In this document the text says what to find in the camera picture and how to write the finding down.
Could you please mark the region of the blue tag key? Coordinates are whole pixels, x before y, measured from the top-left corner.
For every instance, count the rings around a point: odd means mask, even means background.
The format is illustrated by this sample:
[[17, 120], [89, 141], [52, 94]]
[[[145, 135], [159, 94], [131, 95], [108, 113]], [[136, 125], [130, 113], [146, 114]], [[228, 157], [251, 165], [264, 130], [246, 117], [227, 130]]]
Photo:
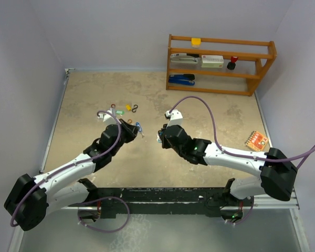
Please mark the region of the blue tag key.
[[140, 133], [141, 137], [144, 138], [143, 129], [139, 122], [136, 122], [135, 125], [138, 127], [138, 132]]

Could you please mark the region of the green tag key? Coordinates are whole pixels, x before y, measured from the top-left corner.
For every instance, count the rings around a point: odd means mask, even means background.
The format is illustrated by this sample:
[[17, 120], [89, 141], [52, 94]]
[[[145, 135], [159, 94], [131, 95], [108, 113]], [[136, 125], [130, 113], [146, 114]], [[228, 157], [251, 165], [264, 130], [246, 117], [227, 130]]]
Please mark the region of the green tag key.
[[124, 115], [124, 111], [123, 111], [123, 110], [117, 110], [117, 111], [116, 111], [116, 114], [118, 114], [118, 115]]

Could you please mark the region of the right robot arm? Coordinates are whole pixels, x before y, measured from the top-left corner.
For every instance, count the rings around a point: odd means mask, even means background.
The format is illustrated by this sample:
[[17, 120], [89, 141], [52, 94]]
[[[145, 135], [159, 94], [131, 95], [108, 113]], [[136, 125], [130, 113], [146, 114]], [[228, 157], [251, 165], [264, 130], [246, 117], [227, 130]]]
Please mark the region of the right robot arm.
[[248, 173], [250, 176], [245, 179], [228, 180], [223, 192], [223, 200], [228, 205], [263, 194], [284, 202], [291, 198], [297, 168], [291, 162], [280, 161], [285, 155], [279, 149], [256, 152], [250, 158], [242, 150], [229, 155], [227, 148], [220, 148], [210, 140], [191, 138], [180, 125], [164, 125], [159, 137], [162, 148], [173, 149], [191, 164], [218, 165]]

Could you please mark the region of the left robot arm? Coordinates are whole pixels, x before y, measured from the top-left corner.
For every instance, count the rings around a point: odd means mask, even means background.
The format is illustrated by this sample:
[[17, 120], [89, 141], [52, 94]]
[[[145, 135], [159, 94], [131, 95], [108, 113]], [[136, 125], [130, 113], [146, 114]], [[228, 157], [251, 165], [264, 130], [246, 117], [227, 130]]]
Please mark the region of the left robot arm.
[[23, 230], [34, 228], [46, 216], [51, 193], [64, 188], [74, 179], [105, 167], [123, 144], [136, 138], [138, 131], [136, 125], [120, 120], [117, 124], [107, 126], [101, 137], [95, 139], [69, 164], [39, 177], [30, 177], [28, 174], [20, 176], [4, 203], [12, 216], [10, 225], [20, 226]]

